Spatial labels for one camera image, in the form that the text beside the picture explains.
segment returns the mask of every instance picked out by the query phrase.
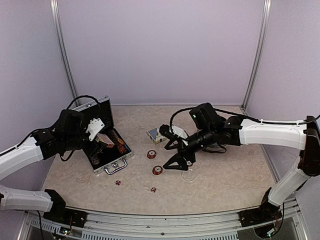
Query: white wall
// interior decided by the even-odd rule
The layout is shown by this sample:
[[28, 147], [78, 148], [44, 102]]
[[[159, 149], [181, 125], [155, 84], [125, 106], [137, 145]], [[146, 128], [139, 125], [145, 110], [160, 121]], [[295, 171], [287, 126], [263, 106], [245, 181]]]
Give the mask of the white wall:
[[[0, 152], [58, 118], [71, 101], [50, 1], [3, 0], [0, 7]], [[2, 185], [39, 190], [51, 161], [8, 176]], [[0, 238], [17, 239], [21, 211], [0, 211]]]
[[[249, 102], [251, 116], [301, 120], [320, 114], [320, 1], [272, 0], [265, 45]], [[268, 146], [280, 176], [298, 156]], [[296, 194], [312, 240], [320, 239], [320, 176]]]
[[263, 0], [59, 1], [80, 94], [113, 104], [241, 105]]

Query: transparent disc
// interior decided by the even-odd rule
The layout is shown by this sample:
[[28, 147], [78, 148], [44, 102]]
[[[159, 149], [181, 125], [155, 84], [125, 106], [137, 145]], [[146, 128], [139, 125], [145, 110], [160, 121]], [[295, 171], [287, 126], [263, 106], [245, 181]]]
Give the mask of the transparent disc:
[[195, 170], [190, 169], [188, 171], [183, 171], [181, 173], [181, 177], [183, 180], [185, 180], [186, 182], [192, 182], [196, 179], [197, 173]]

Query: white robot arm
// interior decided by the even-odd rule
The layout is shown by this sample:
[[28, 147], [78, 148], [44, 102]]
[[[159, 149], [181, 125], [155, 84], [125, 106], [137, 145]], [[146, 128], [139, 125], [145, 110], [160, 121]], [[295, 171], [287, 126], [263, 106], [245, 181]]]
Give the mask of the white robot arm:
[[[190, 110], [198, 132], [188, 137], [184, 130], [172, 125], [173, 117], [183, 110]], [[228, 119], [217, 112], [233, 114]], [[188, 170], [187, 161], [196, 161], [195, 152], [203, 150], [215, 153], [206, 148], [212, 144], [248, 145], [264, 144], [295, 148], [300, 150], [291, 169], [285, 176], [264, 195], [257, 208], [239, 212], [243, 227], [272, 221], [282, 216], [280, 205], [311, 177], [320, 175], [320, 131], [317, 118], [307, 116], [299, 121], [264, 121], [245, 115], [215, 109], [210, 103], [203, 103], [194, 108], [186, 108], [176, 112], [169, 125], [162, 125], [160, 133], [170, 141], [165, 149], [177, 149], [177, 153], [163, 165], [165, 169]]]
[[[75, 110], [62, 110], [53, 126], [32, 131], [21, 143], [0, 153], [0, 181], [30, 164], [82, 149], [104, 127], [98, 117], [85, 116]], [[67, 161], [71, 154], [61, 160]], [[42, 211], [45, 218], [53, 220], [63, 218], [65, 208], [65, 201], [55, 190], [28, 191], [0, 185], [0, 210]]]

